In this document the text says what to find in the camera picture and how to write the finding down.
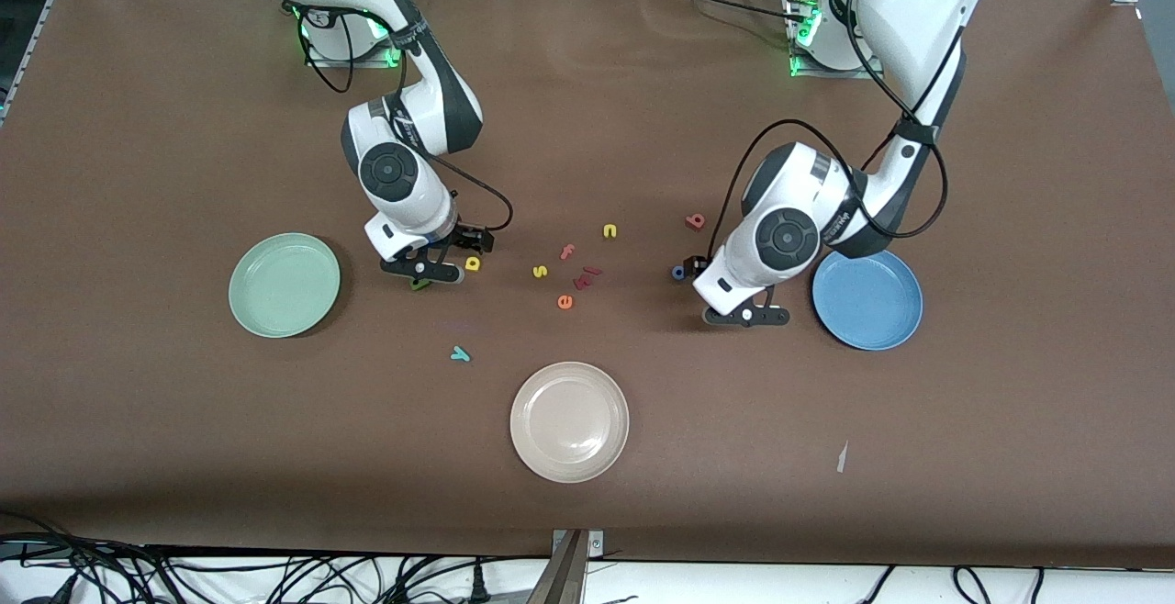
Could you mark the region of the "light green plate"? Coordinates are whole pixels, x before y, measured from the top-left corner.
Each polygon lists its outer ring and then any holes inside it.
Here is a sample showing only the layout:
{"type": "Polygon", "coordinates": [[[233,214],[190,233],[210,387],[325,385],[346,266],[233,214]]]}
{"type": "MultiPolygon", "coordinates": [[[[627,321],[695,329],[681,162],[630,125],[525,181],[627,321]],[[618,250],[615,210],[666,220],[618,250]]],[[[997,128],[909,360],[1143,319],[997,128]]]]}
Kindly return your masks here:
{"type": "Polygon", "coordinates": [[[244,253],[229,278],[231,316],[251,335],[290,338],[311,330],[340,298],[340,259],[307,233],[278,233],[244,253]]]}

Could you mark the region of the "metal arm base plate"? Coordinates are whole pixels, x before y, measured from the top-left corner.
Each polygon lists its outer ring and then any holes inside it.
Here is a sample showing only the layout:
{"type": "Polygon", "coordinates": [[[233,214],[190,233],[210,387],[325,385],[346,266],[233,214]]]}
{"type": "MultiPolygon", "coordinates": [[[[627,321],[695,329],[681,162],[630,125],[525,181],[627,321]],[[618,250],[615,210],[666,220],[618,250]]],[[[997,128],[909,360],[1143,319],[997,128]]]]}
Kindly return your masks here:
{"type": "Polygon", "coordinates": [[[846,24],[838,16],[835,0],[785,0],[788,22],[788,63],[793,76],[834,78],[847,80],[868,78],[866,65],[857,56],[857,47],[873,63],[867,45],[859,35],[850,35],[846,24]]]}
{"type": "Polygon", "coordinates": [[[392,47],[389,31],[371,18],[336,7],[298,9],[298,35],[308,45],[308,59],[328,68],[395,68],[402,52],[392,47]]]}

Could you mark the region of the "blue plate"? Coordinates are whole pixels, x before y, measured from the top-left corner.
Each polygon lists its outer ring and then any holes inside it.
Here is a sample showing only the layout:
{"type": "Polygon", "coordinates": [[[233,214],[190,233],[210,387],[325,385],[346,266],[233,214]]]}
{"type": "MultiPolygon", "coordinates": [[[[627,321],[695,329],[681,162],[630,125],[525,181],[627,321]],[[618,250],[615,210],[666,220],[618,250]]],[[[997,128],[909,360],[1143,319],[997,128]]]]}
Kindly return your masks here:
{"type": "Polygon", "coordinates": [[[855,260],[831,251],[811,278],[811,306],[841,343],[885,353],[922,324],[924,290],[909,266],[889,250],[855,260]]]}

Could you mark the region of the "metal mounting bracket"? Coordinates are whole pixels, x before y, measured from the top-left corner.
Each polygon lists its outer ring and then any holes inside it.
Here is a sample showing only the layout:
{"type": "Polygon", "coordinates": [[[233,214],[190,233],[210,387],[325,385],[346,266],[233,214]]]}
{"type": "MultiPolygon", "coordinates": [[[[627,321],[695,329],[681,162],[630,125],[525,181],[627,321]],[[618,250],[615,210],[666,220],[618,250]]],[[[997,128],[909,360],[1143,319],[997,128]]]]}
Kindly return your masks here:
{"type": "MultiPolygon", "coordinates": [[[[553,553],[569,531],[566,529],[553,530],[553,553]]],[[[605,532],[603,529],[588,529],[588,558],[600,559],[605,553],[605,532]]]]}

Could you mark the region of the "aluminium table edge rail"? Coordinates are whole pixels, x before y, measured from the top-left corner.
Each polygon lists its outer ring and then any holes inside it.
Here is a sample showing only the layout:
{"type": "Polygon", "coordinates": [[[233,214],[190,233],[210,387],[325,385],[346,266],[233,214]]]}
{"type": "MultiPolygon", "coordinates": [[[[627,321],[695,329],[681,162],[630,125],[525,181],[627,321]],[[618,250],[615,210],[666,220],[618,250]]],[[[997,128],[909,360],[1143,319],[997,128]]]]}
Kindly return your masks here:
{"type": "Polygon", "coordinates": [[[0,126],[24,78],[53,0],[0,0],[0,126]]]}

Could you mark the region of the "beige plate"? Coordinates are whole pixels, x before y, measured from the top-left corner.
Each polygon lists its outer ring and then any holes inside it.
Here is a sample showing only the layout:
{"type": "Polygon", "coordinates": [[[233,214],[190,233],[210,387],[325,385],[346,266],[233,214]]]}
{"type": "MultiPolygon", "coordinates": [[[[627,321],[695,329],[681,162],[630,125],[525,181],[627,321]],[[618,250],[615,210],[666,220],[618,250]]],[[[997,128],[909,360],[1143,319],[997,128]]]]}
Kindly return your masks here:
{"type": "Polygon", "coordinates": [[[538,477],[568,486],[615,467],[630,427],[620,385],[583,362],[540,367],[521,384],[510,411],[518,458],[538,477]]]}

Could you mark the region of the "brown table cover sheet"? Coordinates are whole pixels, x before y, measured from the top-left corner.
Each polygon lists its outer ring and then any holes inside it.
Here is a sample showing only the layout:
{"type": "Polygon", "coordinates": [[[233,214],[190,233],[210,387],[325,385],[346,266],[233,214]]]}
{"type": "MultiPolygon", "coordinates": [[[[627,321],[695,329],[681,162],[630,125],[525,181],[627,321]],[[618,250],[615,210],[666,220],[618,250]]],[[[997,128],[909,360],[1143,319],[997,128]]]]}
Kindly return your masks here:
{"type": "Polygon", "coordinates": [[[948,206],[893,247],[922,326],[857,353],[807,277],[788,326],[741,329],[670,270],[772,120],[868,156],[877,86],[790,78],[766,18],[689,0],[417,4],[486,114],[454,161],[516,215],[412,291],[340,147],[395,72],[334,94],[278,0],[55,0],[0,128],[0,508],[154,544],[537,555],[600,528],[624,559],[1175,568],[1175,116],[1133,11],[980,1],[948,206]],[[290,231],[340,297],[251,335],[231,270],[290,231]],[[570,486],[510,437],[559,362],[631,415],[570,486]]]}

